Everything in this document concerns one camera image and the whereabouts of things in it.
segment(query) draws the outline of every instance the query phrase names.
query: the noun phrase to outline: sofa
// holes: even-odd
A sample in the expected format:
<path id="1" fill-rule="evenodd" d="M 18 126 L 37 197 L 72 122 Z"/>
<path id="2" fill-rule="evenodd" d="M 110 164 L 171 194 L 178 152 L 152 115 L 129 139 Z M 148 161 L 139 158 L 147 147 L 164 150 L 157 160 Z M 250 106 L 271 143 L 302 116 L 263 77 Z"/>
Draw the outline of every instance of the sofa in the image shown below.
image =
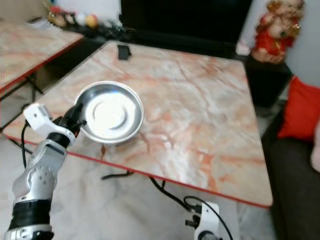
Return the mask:
<path id="1" fill-rule="evenodd" d="M 277 138 L 284 110 L 262 136 L 279 240 L 320 240 L 320 173 L 310 164 L 313 144 Z"/>

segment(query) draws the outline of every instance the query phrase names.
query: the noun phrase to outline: red figurine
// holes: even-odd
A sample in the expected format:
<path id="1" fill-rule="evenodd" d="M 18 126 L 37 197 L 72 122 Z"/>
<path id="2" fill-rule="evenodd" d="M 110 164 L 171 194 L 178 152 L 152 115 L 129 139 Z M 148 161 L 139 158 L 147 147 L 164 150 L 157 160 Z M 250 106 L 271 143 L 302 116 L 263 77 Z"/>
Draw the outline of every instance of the red figurine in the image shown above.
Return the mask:
<path id="1" fill-rule="evenodd" d="M 287 47 L 299 35 L 298 21 L 303 16 L 303 0 L 271 1 L 269 10 L 256 28 L 252 56 L 263 63 L 279 64 L 285 60 Z"/>

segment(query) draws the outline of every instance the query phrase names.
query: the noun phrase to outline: white wall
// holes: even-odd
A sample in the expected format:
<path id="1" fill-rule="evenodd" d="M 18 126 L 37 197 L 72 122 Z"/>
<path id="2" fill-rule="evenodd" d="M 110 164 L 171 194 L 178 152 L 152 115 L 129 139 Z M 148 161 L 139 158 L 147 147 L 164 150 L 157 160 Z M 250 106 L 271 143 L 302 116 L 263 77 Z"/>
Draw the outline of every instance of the white wall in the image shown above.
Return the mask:
<path id="1" fill-rule="evenodd" d="M 66 11 L 95 14 L 100 20 L 118 20 L 121 9 L 120 0 L 56 0 L 55 3 Z"/>
<path id="2" fill-rule="evenodd" d="M 0 0 L 0 18 L 9 22 L 25 23 L 46 14 L 42 0 Z"/>
<path id="3" fill-rule="evenodd" d="M 289 51 L 291 71 L 308 84 L 320 87 L 320 1 L 306 0 L 302 32 Z"/>

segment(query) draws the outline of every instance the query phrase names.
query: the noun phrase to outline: metal bowl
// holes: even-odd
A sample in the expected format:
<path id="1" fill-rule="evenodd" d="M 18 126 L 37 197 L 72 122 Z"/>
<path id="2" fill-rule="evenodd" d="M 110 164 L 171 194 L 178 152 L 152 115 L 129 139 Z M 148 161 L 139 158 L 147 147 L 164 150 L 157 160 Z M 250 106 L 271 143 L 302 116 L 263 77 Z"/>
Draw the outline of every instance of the metal bowl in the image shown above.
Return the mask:
<path id="1" fill-rule="evenodd" d="M 98 143 L 124 143 L 138 133 L 144 120 L 139 96 L 127 85 L 115 81 L 89 85 L 75 103 L 83 103 L 80 120 L 87 123 L 81 130 Z"/>

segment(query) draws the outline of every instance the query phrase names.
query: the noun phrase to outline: table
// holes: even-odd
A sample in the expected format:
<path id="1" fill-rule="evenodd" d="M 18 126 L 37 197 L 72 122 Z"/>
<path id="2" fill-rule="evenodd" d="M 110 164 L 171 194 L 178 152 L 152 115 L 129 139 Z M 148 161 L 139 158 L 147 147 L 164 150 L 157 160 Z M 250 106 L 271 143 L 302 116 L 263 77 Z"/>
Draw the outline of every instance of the table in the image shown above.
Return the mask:
<path id="1" fill-rule="evenodd" d="M 259 207 L 272 193 L 248 81 L 241 62 L 130 44 L 129 61 L 107 42 L 37 100 L 54 118 L 80 91 L 117 81 L 140 96 L 145 119 L 128 143 L 108 147 L 79 134 L 69 154 Z M 24 117 L 4 131 L 20 139 Z M 44 138 L 27 128 L 26 143 Z"/>
<path id="2" fill-rule="evenodd" d="M 0 21 L 0 102 L 27 83 L 32 85 L 33 101 L 36 91 L 43 94 L 35 83 L 35 71 L 82 38 L 77 33 L 38 30 Z M 4 124 L 1 130 L 12 120 Z"/>

